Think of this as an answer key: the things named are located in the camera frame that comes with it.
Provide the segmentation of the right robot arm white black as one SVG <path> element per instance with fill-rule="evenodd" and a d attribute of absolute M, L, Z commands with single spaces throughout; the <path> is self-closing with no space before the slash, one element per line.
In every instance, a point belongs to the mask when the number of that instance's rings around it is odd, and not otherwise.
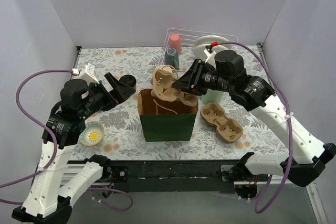
<path fill-rule="evenodd" d="M 292 158 L 249 152 L 222 174 L 232 180 L 246 181 L 260 174 L 285 176 L 300 187 L 318 178 L 335 157 L 335 144 L 323 143 L 309 133 L 290 115 L 267 81 L 247 74 L 242 56 L 235 51 L 220 51 L 214 61 L 212 66 L 195 59 L 172 87 L 197 96 L 209 89 L 227 92 L 235 103 L 263 121 L 292 151 Z"/>

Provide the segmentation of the green paper bag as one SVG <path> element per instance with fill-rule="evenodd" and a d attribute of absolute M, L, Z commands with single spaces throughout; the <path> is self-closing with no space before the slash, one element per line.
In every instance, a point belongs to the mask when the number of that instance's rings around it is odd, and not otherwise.
<path fill-rule="evenodd" d="M 178 79 L 177 70 L 170 67 Z M 151 91 L 152 88 L 142 89 L 137 100 L 145 140 L 147 142 L 189 141 L 198 112 L 198 104 L 187 106 L 180 101 L 165 102 L 151 96 Z"/>

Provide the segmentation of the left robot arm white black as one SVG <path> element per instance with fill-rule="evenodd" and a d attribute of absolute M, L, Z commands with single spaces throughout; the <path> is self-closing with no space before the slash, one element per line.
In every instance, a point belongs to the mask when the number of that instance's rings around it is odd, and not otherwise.
<path fill-rule="evenodd" d="M 99 111 L 109 111 L 135 93 L 136 79 L 124 75 L 105 76 L 111 85 L 107 91 L 101 82 L 71 79 L 60 91 L 60 101 L 51 109 L 44 124 L 43 144 L 37 174 L 26 200 L 15 208 L 12 218 L 27 223 L 67 223 L 72 208 L 95 182 L 114 184 L 122 181 L 124 167 L 112 166 L 102 155 L 85 159 L 85 166 L 65 185 L 61 185 L 69 158 L 85 130 L 85 121 Z"/>

